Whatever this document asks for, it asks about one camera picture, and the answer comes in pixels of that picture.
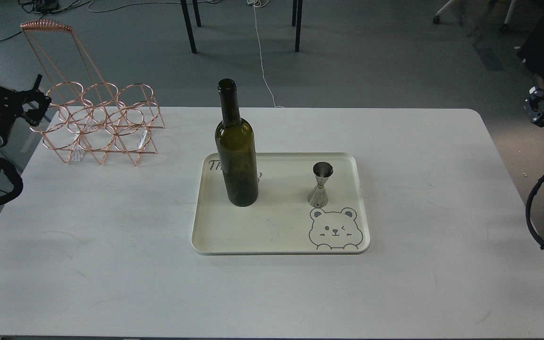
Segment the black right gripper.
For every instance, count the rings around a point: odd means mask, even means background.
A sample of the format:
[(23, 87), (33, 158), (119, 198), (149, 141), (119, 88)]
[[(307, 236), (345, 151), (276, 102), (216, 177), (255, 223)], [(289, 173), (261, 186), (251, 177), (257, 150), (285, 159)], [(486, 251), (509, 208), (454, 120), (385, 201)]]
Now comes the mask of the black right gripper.
[(524, 109), (532, 124), (544, 127), (544, 90), (530, 88), (529, 95), (524, 100)]

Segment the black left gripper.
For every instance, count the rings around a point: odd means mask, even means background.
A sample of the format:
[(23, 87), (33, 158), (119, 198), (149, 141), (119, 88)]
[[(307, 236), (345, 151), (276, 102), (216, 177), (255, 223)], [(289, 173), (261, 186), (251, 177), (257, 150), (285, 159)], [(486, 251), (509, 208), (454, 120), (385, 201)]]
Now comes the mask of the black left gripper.
[(0, 86), (0, 128), (13, 127), (18, 118), (31, 127), (41, 124), (51, 105), (51, 97), (40, 90), (42, 77), (37, 75), (30, 90), (15, 91)]

